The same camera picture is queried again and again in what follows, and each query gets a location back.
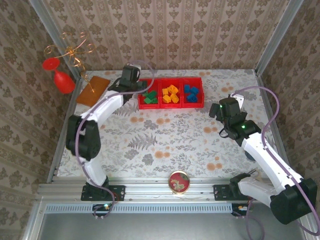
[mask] green block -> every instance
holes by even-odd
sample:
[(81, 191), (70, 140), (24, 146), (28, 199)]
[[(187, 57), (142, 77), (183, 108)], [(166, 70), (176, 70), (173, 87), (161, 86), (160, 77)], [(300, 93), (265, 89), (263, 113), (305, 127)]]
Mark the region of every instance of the green block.
[(146, 97), (149, 99), (154, 99), (157, 96), (157, 92), (156, 91), (151, 91), (149, 92)]
[(151, 99), (148, 98), (148, 97), (146, 97), (146, 98), (144, 99), (144, 102), (145, 102), (146, 104), (151, 104), (151, 103), (152, 103)]
[(153, 104), (157, 104), (158, 103), (158, 99), (155, 97), (154, 99), (151, 100)]

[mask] patterned wall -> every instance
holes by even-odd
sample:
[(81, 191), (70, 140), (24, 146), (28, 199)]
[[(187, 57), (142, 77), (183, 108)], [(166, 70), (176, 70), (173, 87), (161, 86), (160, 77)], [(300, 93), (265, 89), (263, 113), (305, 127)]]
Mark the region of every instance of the patterned wall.
[(42, 69), (51, 38), (28, 1), (1, 0), (0, 29), (0, 239), (15, 240), (47, 180), (70, 96)]
[(320, 186), (319, 0), (303, 2), (262, 79), (280, 99), (277, 125), (289, 161)]
[(43, 0), (60, 32), (90, 33), (87, 69), (254, 69), (289, 0)]

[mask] red tray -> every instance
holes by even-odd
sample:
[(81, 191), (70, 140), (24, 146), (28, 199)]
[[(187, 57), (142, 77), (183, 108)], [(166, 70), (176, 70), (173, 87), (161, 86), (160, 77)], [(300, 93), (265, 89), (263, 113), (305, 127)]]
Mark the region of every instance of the red tray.
[[(151, 83), (150, 78), (141, 79), (140, 81), (147, 81), (149, 86)], [(178, 103), (164, 103), (162, 99), (162, 89), (174, 85), (179, 89), (179, 92), (176, 94), (179, 98)], [(199, 93), (196, 95), (198, 98), (197, 102), (188, 102), (187, 96), (189, 93), (185, 93), (185, 85), (190, 85), (190, 88), (196, 87), (199, 89)], [(157, 104), (146, 104), (144, 102), (145, 97), (142, 94), (138, 95), (138, 106), (139, 109), (185, 109), (185, 108), (203, 108), (205, 103), (205, 94), (202, 86), (201, 77), (166, 77), (166, 78), (156, 78), (152, 87), (148, 92), (156, 91), (157, 92)]]

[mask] wooden block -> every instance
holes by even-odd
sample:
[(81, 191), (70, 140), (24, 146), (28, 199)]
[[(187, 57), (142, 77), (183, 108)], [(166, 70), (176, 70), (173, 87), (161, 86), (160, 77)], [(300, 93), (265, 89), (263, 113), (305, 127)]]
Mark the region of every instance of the wooden block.
[(101, 95), (107, 89), (108, 85), (110, 84), (110, 80), (99, 76), (93, 76), (90, 80), (90, 84), (94, 92), (92, 91), (90, 85), (87, 84), (76, 99), (78, 104), (83, 104), (89, 107), (95, 105)]

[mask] blue block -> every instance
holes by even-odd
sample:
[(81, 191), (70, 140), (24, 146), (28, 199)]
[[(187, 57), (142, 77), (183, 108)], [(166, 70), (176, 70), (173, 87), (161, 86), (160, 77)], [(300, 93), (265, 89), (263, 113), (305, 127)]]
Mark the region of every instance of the blue block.
[(196, 103), (198, 101), (198, 98), (196, 97), (196, 95), (194, 95), (193, 93), (191, 93), (190, 95), (188, 95), (186, 97), (186, 100), (189, 102), (189, 103)]
[(190, 85), (184, 85), (184, 93), (185, 94), (190, 93)]
[(194, 95), (197, 95), (199, 93), (199, 89), (196, 88), (195, 86), (193, 86), (191, 89), (190, 89), (190, 93), (194, 94)]

